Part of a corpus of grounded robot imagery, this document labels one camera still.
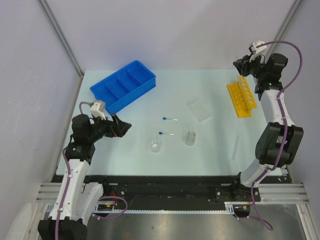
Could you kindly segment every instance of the gray floor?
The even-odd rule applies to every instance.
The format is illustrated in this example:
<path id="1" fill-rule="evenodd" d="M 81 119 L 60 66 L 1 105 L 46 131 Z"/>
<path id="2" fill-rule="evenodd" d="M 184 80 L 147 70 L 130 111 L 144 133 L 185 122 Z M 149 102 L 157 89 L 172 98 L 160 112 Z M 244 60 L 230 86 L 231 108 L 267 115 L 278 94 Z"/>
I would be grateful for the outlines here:
<path id="1" fill-rule="evenodd" d="M 88 240 L 305 240 L 295 205 L 260 205 L 268 231 L 254 219 L 237 221 L 232 215 L 124 214 L 113 220 L 88 223 Z"/>

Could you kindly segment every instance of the wall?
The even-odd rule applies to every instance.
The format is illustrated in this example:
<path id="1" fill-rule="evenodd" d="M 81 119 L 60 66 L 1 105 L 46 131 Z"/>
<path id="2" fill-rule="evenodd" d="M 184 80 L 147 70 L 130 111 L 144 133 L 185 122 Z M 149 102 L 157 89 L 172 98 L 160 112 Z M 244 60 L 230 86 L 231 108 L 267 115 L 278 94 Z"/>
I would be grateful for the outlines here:
<path id="1" fill-rule="evenodd" d="M 80 66 L 231 69 L 273 40 L 294 0 L 48 0 Z"/>
<path id="2" fill-rule="evenodd" d="M 0 1 L 0 239 L 54 167 L 79 78 L 36 0 Z"/>
<path id="3" fill-rule="evenodd" d="M 285 92 L 285 104 L 296 126 L 303 127 L 304 136 L 291 165 L 296 182 L 303 182 L 314 215 L 320 224 L 320 1 L 302 1 L 283 40 L 295 43 L 302 51 L 303 66 L 296 82 Z M 297 51 L 286 45 L 279 45 L 276 52 L 284 54 L 288 65 L 283 70 L 281 81 L 287 84 L 299 67 Z"/>

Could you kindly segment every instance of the blue tray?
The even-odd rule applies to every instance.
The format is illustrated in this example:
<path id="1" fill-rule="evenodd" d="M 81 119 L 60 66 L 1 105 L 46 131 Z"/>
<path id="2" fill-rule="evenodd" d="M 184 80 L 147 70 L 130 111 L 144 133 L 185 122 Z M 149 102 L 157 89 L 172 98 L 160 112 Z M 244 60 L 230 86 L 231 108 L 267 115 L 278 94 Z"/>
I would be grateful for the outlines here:
<path id="1" fill-rule="evenodd" d="M 156 75 L 138 60 L 90 87 L 97 100 L 115 114 L 156 86 Z"/>

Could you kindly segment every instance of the white table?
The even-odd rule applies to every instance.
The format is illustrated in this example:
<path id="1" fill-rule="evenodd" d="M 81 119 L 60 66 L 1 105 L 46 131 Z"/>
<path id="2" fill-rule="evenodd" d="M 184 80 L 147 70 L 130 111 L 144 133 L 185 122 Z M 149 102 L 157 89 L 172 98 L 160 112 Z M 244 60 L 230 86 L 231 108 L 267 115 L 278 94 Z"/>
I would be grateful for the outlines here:
<path id="1" fill-rule="evenodd" d="M 73 115 L 80 114 L 79 102 L 94 102 L 90 87 L 113 71 L 86 71 Z M 238 118 L 227 90 L 236 80 L 236 70 L 155 70 L 156 87 L 120 112 L 119 118 L 132 127 L 122 138 L 107 138 L 95 143 L 89 175 L 124 176 L 222 176 L 236 175 L 255 158 L 255 147 L 266 127 L 258 96 L 252 117 Z M 254 92 L 252 77 L 247 78 Z M 187 103 L 201 100 L 211 118 L 200 123 Z M 85 114 L 89 106 L 83 105 Z M 162 118 L 175 118 L 165 121 Z M 186 144 L 188 131 L 194 130 L 193 146 Z M 150 140 L 158 132 L 176 136 L 159 136 L 161 150 L 151 151 Z M 69 126 L 68 136 L 72 134 Z M 56 173 L 62 175 L 65 163 L 60 159 Z"/>

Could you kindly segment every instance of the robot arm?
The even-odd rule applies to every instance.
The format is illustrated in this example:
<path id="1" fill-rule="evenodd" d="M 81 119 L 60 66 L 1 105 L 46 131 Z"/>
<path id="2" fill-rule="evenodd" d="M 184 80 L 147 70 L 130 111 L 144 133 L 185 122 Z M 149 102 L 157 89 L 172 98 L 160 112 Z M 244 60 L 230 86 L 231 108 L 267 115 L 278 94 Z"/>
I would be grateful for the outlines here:
<path id="1" fill-rule="evenodd" d="M 121 121 L 115 114 L 111 115 L 113 121 L 108 120 L 103 114 L 104 106 L 103 101 L 96 101 L 91 105 L 92 124 L 89 116 L 85 114 L 72 119 L 73 134 L 63 153 L 69 169 L 64 173 L 57 200 L 48 220 L 39 222 L 38 231 L 43 240 L 55 239 L 56 224 L 59 240 L 86 239 L 87 224 L 92 209 L 104 193 L 109 193 L 107 182 L 90 182 L 85 185 L 81 193 L 96 150 L 94 143 L 103 136 L 121 138 L 132 126 Z"/>
<path id="2" fill-rule="evenodd" d="M 254 92 L 258 94 L 258 99 L 261 102 L 267 122 L 265 130 L 256 144 L 256 159 L 240 174 L 240 182 L 245 187 L 250 187 L 262 172 L 266 170 L 270 172 L 270 169 L 275 165 L 285 128 L 278 98 L 285 113 L 288 133 L 280 160 L 276 167 L 280 168 L 283 165 L 290 165 L 293 162 L 304 134 L 303 129 L 296 127 L 288 114 L 284 102 L 284 93 L 281 92 L 279 95 L 283 89 L 282 83 L 279 80 L 282 70 L 288 63 L 288 59 L 282 54 L 273 53 L 267 63 L 265 63 L 263 52 L 267 47 L 265 45 L 260 46 L 264 43 L 265 42 L 261 40 L 253 42 L 249 47 L 251 54 L 233 63 L 240 75 L 244 77 L 252 75 L 254 77 Z M 263 178 L 255 182 L 256 187 L 262 179 Z"/>

